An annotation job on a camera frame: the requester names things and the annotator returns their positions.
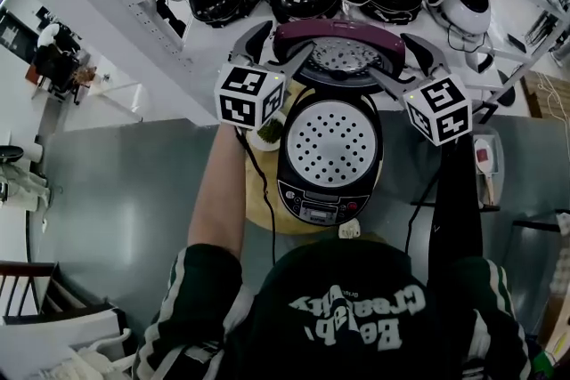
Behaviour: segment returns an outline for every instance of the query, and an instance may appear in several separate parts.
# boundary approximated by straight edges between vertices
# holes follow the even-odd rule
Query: chair backrest
[[[8,278],[14,278],[12,286],[10,287],[10,294],[8,301],[3,310],[0,309],[0,317],[8,316],[12,308],[12,301],[16,292],[16,287],[20,278],[25,279],[25,286],[20,296],[20,302],[17,304],[18,316],[21,315],[24,307],[24,301],[28,294],[32,280],[36,277],[51,277],[55,270],[55,263],[18,263],[18,262],[0,262],[0,302],[3,299],[3,292],[8,291],[5,285],[8,283]]]

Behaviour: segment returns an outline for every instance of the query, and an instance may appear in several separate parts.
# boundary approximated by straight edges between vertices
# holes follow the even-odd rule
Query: round wooden table
[[[290,96],[285,101],[281,111],[288,114],[293,102],[299,93],[305,87],[296,81],[292,81],[289,85]],[[319,231],[325,231],[334,227],[322,227],[305,223],[297,219],[289,212],[287,207],[281,201],[279,191],[277,190],[277,162],[279,160],[279,150],[272,152],[262,152],[255,148],[251,148],[256,157],[257,164],[265,173],[267,178],[267,198],[275,212],[275,231],[281,234],[310,234]],[[376,183],[382,171],[382,162],[380,162]],[[253,223],[259,225],[266,230],[271,230],[271,212],[264,201],[264,184],[256,169],[253,167],[251,160],[246,155],[246,217]]]

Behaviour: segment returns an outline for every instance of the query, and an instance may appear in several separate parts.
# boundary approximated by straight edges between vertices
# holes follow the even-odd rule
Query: black t-shirt
[[[380,243],[336,239],[285,255],[254,297],[220,247],[178,255],[134,377],[460,378],[531,372],[502,268],[454,264],[436,284]]]

